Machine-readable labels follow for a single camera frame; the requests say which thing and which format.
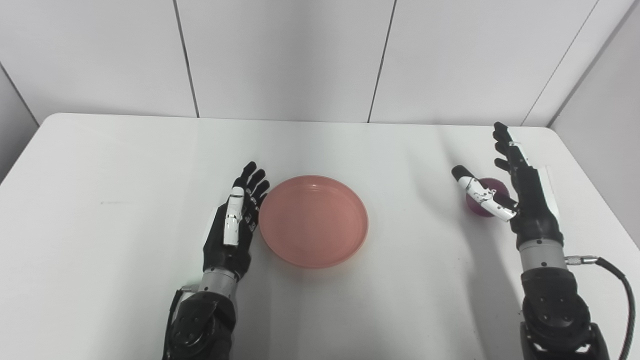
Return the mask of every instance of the pink bowl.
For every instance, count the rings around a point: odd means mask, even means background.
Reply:
[[[271,250],[304,268],[350,258],[367,236],[367,210],[346,185],[299,176],[273,188],[260,208],[260,231]]]

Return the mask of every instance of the fingertip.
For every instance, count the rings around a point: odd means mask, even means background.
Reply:
[[[250,161],[249,164],[247,164],[242,170],[242,175],[240,175],[240,177],[242,177],[246,181],[257,168],[258,165],[255,164],[255,161]]]
[[[495,164],[496,167],[501,168],[506,172],[509,171],[509,168],[510,168],[509,162],[506,161],[505,159],[495,158],[493,161],[493,164]]]

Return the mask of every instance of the robotic hand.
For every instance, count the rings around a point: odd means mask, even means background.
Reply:
[[[249,246],[269,181],[250,162],[216,211],[204,245],[200,285],[176,291],[164,337],[163,360],[227,360],[236,326],[232,296],[249,269]],[[194,293],[180,302],[185,292]]]
[[[556,202],[545,172],[529,164],[507,126],[495,123],[495,164],[509,172],[518,202],[497,193],[458,165],[458,184],[496,217],[511,222],[522,260],[525,298],[520,337],[525,360],[609,360],[607,347],[567,269]]]

